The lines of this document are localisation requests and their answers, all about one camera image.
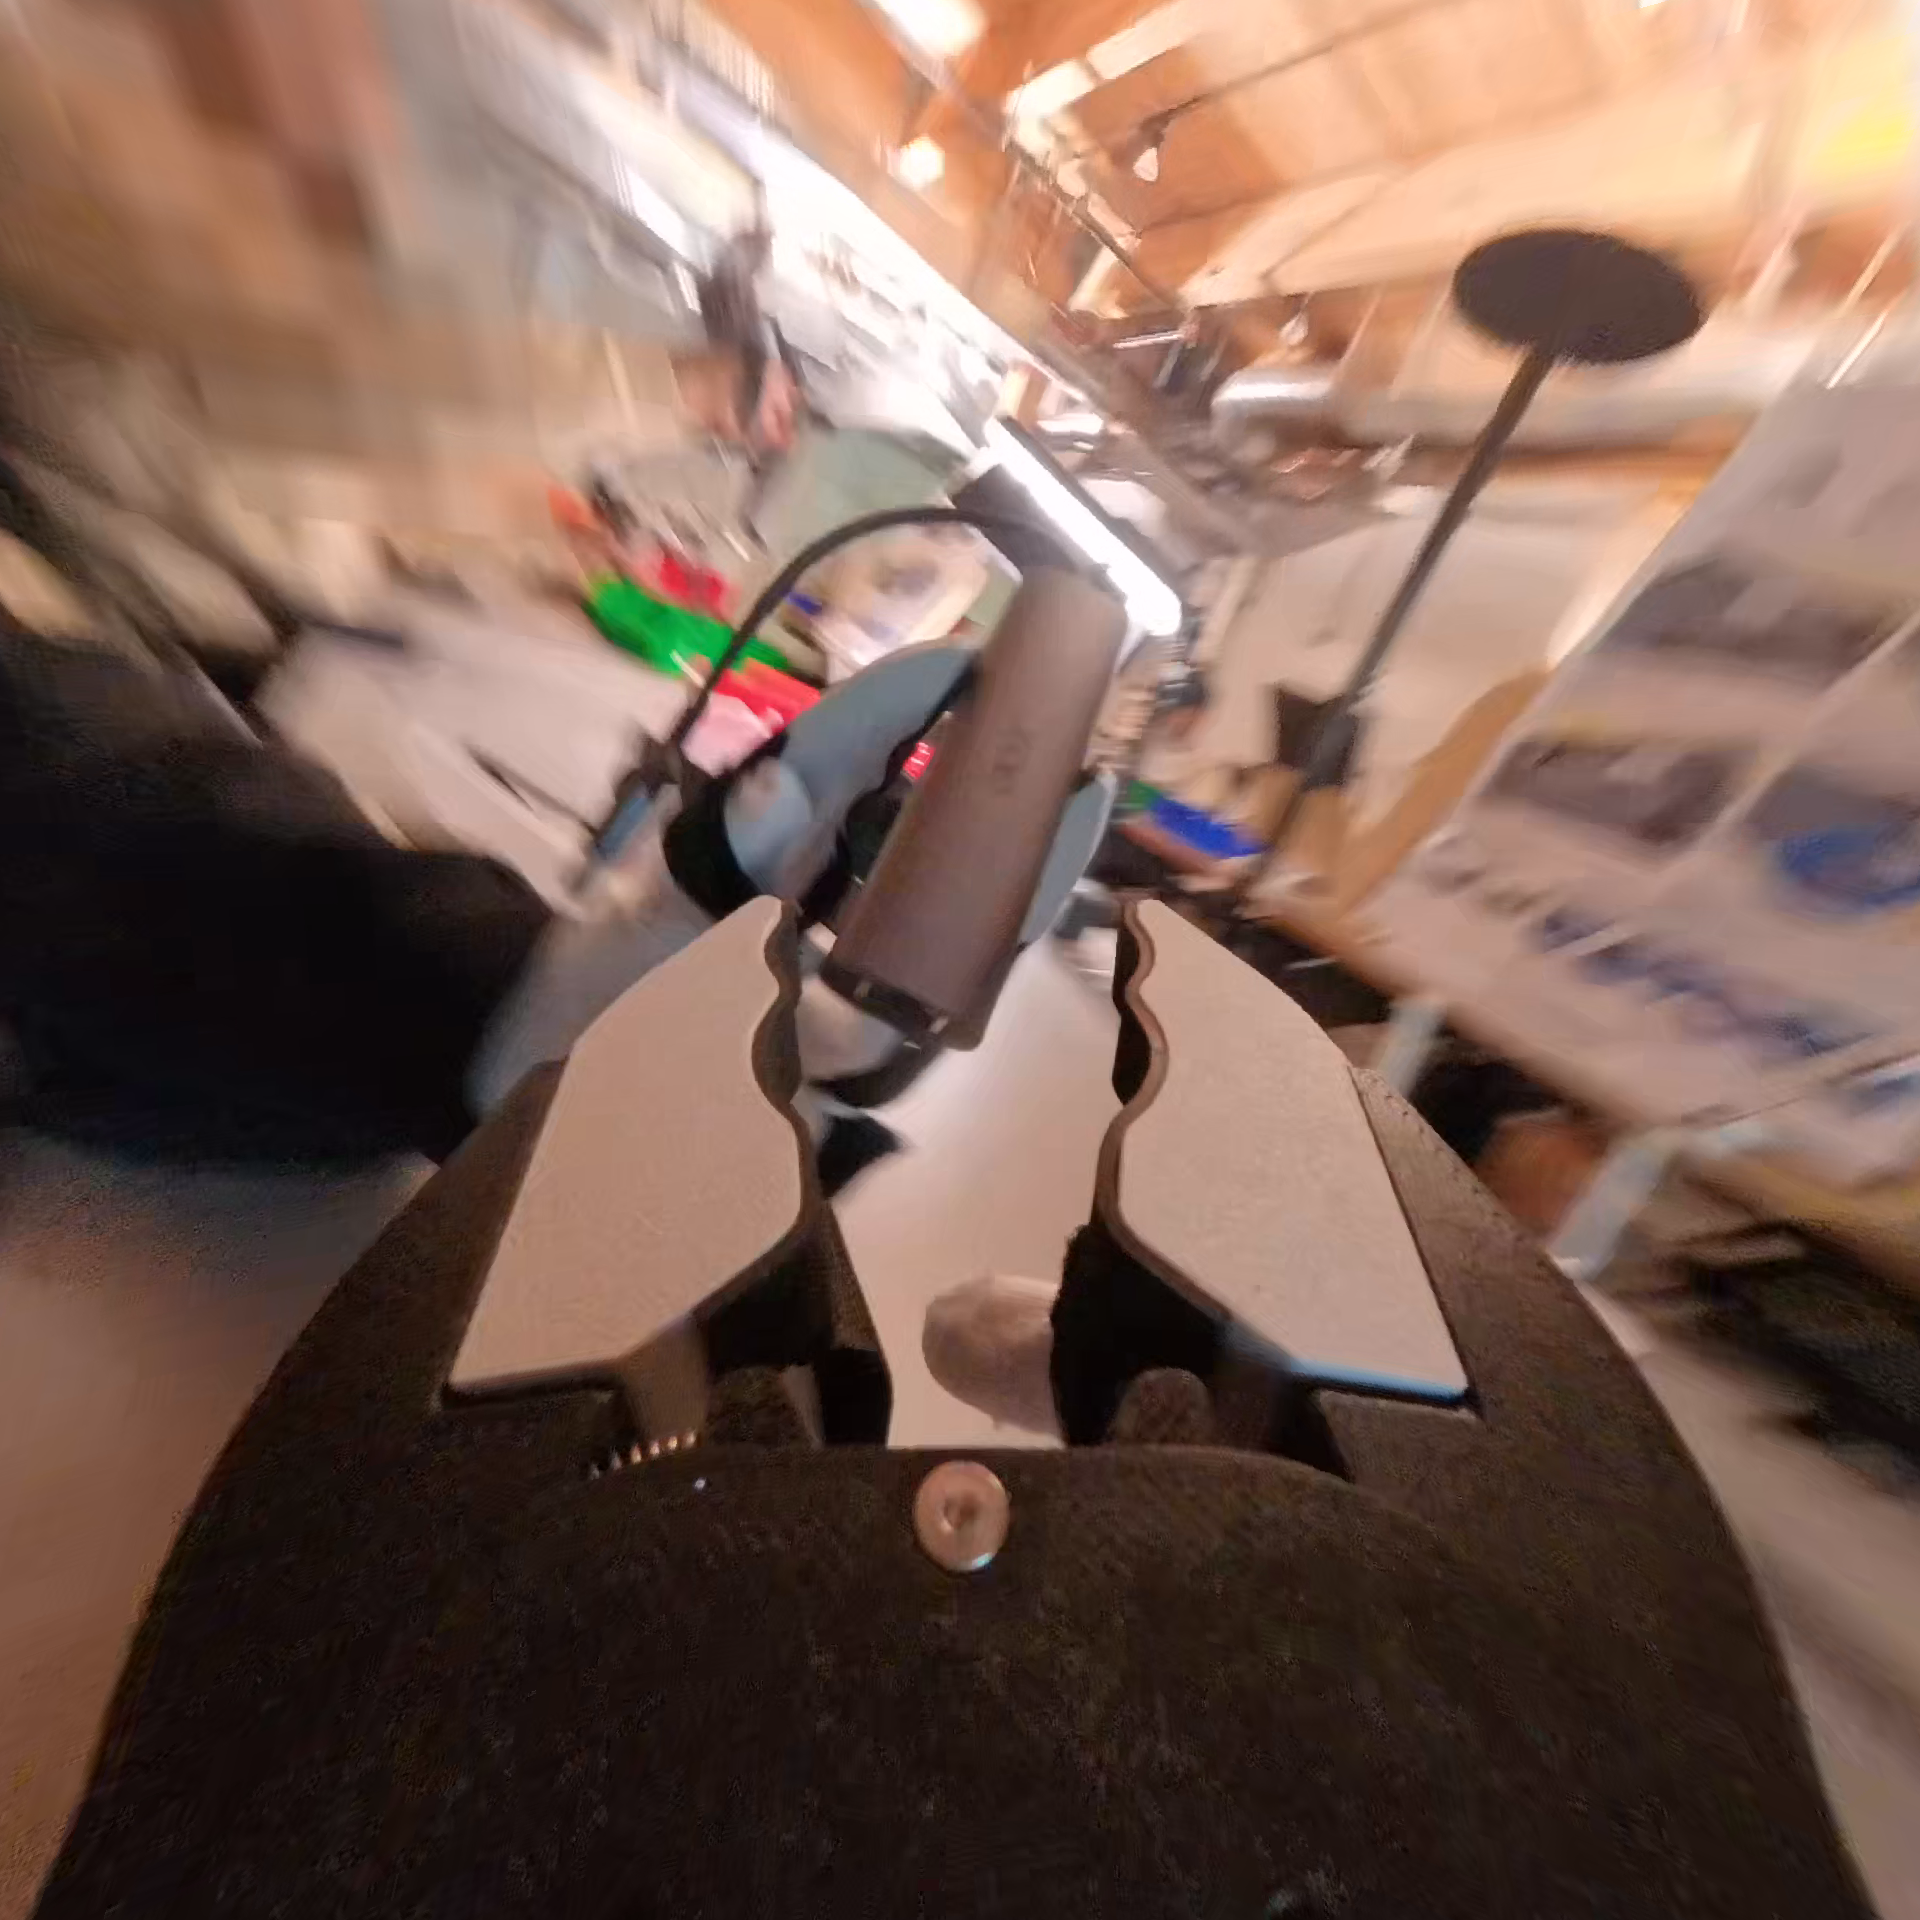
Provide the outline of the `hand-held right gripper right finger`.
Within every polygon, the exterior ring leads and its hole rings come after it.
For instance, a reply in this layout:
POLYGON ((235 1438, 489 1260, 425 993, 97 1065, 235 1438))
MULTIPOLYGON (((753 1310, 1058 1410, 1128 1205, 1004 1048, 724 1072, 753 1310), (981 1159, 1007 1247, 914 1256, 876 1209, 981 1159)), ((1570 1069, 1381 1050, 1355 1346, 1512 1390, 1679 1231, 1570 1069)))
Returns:
POLYGON ((1282 1384, 1460 1402, 1469 1378, 1348 1055, 1161 901, 1116 949, 1095 1223, 1282 1384))

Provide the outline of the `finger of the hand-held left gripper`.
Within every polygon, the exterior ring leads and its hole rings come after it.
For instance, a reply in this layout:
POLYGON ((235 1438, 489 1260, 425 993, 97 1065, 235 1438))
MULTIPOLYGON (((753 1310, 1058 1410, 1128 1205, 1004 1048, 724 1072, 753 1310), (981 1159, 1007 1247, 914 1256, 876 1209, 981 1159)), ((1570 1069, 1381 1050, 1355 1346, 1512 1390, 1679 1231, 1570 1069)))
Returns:
POLYGON ((1024 911, 1024 949, 1047 934, 1063 914, 1112 825, 1116 796, 1117 782, 1112 773, 1085 773, 1072 789, 1024 911))
POLYGON ((903 646, 832 685, 724 782, 721 917, 776 897, 829 920, 873 853, 865 823, 908 754, 969 688, 977 650, 903 646))

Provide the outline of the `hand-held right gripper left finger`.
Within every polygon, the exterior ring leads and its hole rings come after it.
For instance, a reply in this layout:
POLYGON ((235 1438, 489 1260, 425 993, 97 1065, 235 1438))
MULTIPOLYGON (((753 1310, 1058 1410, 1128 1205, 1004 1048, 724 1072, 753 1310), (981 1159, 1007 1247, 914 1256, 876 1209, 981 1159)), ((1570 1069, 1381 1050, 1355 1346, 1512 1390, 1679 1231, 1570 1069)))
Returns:
POLYGON ((799 1114, 799 922, 760 896, 573 1042, 448 1367, 461 1401, 610 1384, 645 1445, 706 1423, 708 1322, 818 1207, 799 1114))

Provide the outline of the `gray slim usb hub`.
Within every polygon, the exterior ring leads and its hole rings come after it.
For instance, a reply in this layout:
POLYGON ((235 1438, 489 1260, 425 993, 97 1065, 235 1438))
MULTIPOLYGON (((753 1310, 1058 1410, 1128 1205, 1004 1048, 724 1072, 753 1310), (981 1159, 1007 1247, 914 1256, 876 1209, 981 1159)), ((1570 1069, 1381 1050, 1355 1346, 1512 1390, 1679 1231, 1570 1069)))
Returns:
POLYGON ((665 830, 703 793, 723 796, 736 770, 706 774, 684 754, 721 676, 751 660, 771 615, 818 564, 892 533, 981 537, 1015 570, 1015 596, 986 639, 952 639, 975 646, 975 678, 890 784, 903 805, 871 876, 834 919, 817 920, 832 927, 821 980, 933 1055, 983 1039, 1027 950, 1024 911, 1049 839, 1095 770, 1093 730, 1130 615, 1063 534, 979 492, 829 528, 732 618, 727 650, 665 740, 645 744, 593 839, 577 926, 593 946, 593 1015, 721 920, 665 866, 665 830))

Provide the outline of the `person's left forearm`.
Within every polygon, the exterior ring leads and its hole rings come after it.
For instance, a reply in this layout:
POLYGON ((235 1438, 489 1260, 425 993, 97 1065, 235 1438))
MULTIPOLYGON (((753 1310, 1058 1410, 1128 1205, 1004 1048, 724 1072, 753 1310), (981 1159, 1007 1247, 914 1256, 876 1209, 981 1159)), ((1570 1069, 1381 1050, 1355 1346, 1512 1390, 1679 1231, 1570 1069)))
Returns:
POLYGON ((5 621, 5 1114, 244 1165, 443 1160, 549 909, 388 841, 202 678, 5 621))

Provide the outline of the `small red plastic bin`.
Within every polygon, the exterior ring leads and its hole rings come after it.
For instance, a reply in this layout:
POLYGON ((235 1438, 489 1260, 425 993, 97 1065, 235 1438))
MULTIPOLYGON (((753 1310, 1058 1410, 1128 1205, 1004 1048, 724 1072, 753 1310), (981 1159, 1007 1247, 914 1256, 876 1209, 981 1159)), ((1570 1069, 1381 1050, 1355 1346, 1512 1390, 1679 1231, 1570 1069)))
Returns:
POLYGON ((706 774, 721 774, 754 754, 805 711, 824 689, 762 660, 727 669, 704 716, 689 734, 684 754, 706 774))

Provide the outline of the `blue plastic bin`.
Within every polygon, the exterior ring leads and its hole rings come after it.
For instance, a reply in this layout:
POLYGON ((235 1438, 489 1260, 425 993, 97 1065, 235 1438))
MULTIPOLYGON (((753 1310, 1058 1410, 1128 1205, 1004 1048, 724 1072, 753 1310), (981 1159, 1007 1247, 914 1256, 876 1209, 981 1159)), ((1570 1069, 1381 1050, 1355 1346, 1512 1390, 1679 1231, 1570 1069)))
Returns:
POLYGON ((1157 789, 1146 790, 1146 805, 1136 810, 1135 825, 1152 830, 1203 862, 1244 862, 1265 853, 1265 841, 1236 823, 1157 789))

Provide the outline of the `green plastic bin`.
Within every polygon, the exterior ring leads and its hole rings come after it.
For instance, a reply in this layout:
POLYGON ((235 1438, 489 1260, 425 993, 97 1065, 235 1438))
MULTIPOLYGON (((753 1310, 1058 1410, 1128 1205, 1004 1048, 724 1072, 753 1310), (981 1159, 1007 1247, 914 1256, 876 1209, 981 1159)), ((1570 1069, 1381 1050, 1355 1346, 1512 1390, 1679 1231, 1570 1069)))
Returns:
POLYGON ((593 570, 583 581, 591 623, 621 654, 667 676, 706 674, 732 642, 733 590, 704 566, 660 578, 593 570))

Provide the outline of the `white light bar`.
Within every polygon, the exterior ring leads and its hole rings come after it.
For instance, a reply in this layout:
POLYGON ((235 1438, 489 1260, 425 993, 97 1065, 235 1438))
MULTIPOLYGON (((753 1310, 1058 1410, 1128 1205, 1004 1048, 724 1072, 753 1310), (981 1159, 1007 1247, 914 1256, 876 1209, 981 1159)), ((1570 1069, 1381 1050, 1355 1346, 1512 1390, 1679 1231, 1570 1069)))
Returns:
POLYGON ((1000 473, 1040 511, 1052 533, 1090 561, 1117 591, 1135 632, 1143 639, 1176 639, 1187 605, 1159 561, 1139 552, 1095 501, 1015 421, 983 425, 986 473, 1000 473))

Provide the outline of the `instruction poster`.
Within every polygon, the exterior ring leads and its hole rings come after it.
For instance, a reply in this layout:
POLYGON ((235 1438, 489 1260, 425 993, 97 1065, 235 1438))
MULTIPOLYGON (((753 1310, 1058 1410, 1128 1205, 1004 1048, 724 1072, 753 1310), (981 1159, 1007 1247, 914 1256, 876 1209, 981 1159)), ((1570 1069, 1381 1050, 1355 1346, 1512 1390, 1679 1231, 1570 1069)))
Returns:
POLYGON ((1801 374, 1365 909, 1639 1121, 1842 1186, 1919 1127, 1916 320, 1801 374))

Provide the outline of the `silver ventilation duct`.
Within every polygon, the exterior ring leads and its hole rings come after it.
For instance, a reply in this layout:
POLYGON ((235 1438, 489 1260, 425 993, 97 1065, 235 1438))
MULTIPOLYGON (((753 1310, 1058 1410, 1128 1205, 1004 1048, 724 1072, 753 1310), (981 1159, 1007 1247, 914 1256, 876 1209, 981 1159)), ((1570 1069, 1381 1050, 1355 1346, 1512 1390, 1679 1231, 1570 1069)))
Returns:
POLYGON ((1220 439, 1260 426, 1296 440, 1354 445, 1455 437, 1444 408, 1385 386, 1354 382, 1332 365, 1242 368, 1217 386, 1207 413, 1220 439))

